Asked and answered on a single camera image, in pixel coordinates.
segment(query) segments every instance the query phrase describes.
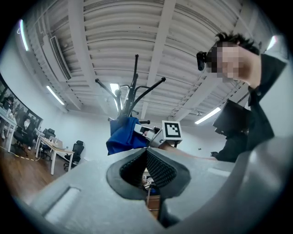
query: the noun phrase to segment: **desk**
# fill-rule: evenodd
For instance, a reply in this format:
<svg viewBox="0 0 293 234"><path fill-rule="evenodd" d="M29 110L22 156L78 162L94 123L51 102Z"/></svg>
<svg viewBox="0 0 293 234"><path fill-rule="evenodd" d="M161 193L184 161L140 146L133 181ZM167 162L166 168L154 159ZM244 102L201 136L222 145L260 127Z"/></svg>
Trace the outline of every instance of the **desk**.
<svg viewBox="0 0 293 234"><path fill-rule="evenodd" d="M54 165L55 165L55 159L56 159L56 153L57 152L61 152L61 153L66 153L66 154L70 154L70 160L69 160L69 166L68 166L68 171L71 170L71 164L72 164L72 157L74 152L70 151L70 150L62 150L62 149L57 149L53 146L53 142L50 142L48 139L41 137L40 136L40 140L38 141L38 145L37 145L37 152L36 152L36 158L38 157L38 150L40 148L40 143L41 141L43 141L47 146L49 146L52 149L52 154L53 157L51 155L51 159L52 159L52 165L51 165L51 175L54 175Z"/></svg>
<svg viewBox="0 0 293 234"><path fill-rule="evenodd" d="M7 135L6 136L8 136L8 133L9 133L10 128L12 126L12 132L11 132L10 138L8 139L8 152L10 152L10 147L11 147L11 142L12 142L12 138L13 138L13 133L15 131L15 128L17 126L17 123L16 123L15 118L11 119L11 118L7 117L6 116L6 113L7 113L7 111L5 109L3 109L3 108L0 107L0 117L2 119L4 119L6 122L9 123L8 130L7 130Z"/></svg>
<svg viewBox="0 0 293 234"><path fill-rule="evenodd" d="M37 133L37 135L38 135L37 142L36 142L36 146L35 146L35 149L36 149L36 148L37 148L38 141L39 141L40 137L44 137L44 136L45 136L45 134L44 134L44 133L42 133L41 131L39 131L37 128L35 128L35 131L36 131L36 133Z"/></svg>

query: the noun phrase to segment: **fluorescent light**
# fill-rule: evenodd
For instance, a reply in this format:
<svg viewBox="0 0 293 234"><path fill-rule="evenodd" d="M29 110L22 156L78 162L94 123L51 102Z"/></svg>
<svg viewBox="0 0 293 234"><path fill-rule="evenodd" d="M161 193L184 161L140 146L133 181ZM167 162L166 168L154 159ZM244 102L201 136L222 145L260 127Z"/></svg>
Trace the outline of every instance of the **fluorescent light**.
<svg viewBox="0 0 293 234"><path fill-rule="evenodd" d="M111 88L112 93L114 93L114 95L116 95L115 91L119 89L119 84L110 84L110 88ZM117 111L119 111L118 106L117 106L117 102L116 102L116 100L114 100L114 101L115 101Z"/></svg>
<svg viewBox="0 0 293 234"><path fill-rule="evenodd" d="M276 42L277 42L276 36L273 36L271 38L271 42L270 42L270 44L269 44L269 46L267 47L266 50L269 50L270 48L272 48Z"/></svg>
<svg viewBox="0 0 293 234"><path fill-rule="evenodd" d="M64 105L64 103L59 99L59 97L57 97L57 95L51 90L50 86L47 86L47 89L50 91L51 94L53 94L53 96L58 100L58 102Z"/></svg>
<svg viewBox="0 0 293 234"><path fill-rule="evenodd" d="M24 36L23 20L20 20L20 32L21 32L22 42L24 44L24 48L26 49L26 51L28 51L27 41L26 41L25 36Z"/></svg>
<svg viewBox="0 0 293 234"><path fill-rule="evenodd" d="M208 118L212 117L214 114L217 114L221 109L219 107L217 107L216 109L214 109L212 112L208 113L206 116L204 116L203 118L201 118L200 120L196 121L196 124L200 124L201 122L204 122L205 120L207 120Z"/></svg>

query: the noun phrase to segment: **white wall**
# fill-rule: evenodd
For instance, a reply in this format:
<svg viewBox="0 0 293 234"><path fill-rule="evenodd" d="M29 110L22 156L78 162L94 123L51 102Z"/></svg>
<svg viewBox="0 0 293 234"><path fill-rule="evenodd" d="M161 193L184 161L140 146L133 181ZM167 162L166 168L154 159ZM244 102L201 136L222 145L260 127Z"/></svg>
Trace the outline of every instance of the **white wall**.
<svg viewBox="0 0 293 234"><path fill-rule="evenodd" d="M11 37L0 58L0 72L8 87L30 110L43 119L42 129L52 128L58 134L58 119L62 112L48 100L32 79Z"/></svg>
<svg viewBox="0 0 293 234"><path fill-rule="evenodd" d="M106 141L110 137L110 124L106 117L70 111L62 114L56 137L63 142L64 148L68 146L69 149L77 140L83 141L85 148L81 156L87 160L107 157Z"/></svg>
<svg viewBox="0 0 293 234"><path fill-rule="evenodd" d="M223 149L226 139L214 132L212 126L196 126L194 128L181 127L183 141L178 149L198 157L209 157L211 152Z"/></svg>

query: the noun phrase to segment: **blue cloth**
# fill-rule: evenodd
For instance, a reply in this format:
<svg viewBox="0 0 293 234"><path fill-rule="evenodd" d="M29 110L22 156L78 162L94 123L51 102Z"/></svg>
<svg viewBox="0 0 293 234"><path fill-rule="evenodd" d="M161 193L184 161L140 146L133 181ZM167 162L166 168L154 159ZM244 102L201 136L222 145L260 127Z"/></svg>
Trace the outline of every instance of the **blue cloth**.
<svg viewBox="0 0 293 234"><path fill-rule="evenodd" d="M140 124L137 118L124 116L110 121L111 137L106 142L108 155L147 146L147 139L134 132L136 123Z"/></svg>

